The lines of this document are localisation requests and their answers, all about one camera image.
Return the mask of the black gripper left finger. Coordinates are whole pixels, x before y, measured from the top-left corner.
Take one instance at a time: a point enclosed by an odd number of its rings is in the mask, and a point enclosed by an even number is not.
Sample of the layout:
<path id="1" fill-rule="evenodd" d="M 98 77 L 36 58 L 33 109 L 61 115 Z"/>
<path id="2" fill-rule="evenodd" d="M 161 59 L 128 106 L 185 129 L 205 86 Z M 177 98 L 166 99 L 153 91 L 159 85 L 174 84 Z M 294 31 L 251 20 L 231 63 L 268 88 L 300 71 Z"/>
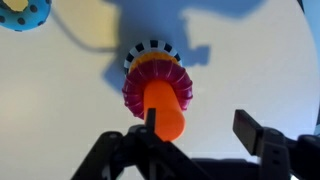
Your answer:
<path id="1" fill-rule="evenodd" d="M 126 135 L 102 133 L 71 180 L 116 180 L 136 166 L 146 180 L 212 180 L 197 163 L 155 134 L 156 109 L 147 110 L 145 125 L 131 126 Z"/>

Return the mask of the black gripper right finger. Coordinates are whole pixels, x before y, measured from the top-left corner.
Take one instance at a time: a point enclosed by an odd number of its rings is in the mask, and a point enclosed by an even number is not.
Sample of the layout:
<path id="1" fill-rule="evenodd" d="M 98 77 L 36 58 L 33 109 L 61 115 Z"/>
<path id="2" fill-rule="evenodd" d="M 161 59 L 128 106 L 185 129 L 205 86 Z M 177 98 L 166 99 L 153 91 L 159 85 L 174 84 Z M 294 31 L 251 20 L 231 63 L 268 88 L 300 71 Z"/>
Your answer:
<path id="1" fill-rule="evenodd" d="M 245 110 L 236 110 L 233 132 L 251 156 L 260 158 L 259 180 L 320 180 L 320 138 L 300 135 L 296 140 L 262 127 Z"/>

